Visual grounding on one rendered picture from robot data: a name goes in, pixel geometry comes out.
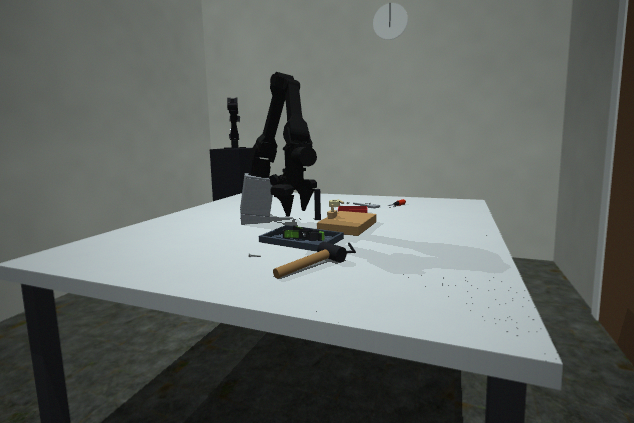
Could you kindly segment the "wooden-handled mallet with black head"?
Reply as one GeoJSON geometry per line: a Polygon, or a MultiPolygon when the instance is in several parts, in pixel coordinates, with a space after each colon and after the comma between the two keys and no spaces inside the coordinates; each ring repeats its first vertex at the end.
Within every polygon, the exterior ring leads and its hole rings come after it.
{"type": "Polygon", "coordinates": [[[273,275],[275,278],[280,278],[325,259],[330,259],[336,262],[343,262],[347,256],[347,251],[344,247],[334,245],[328,242],[321,242],[317,248],[317,253],[282,265],[273,269],[273,275]]]}

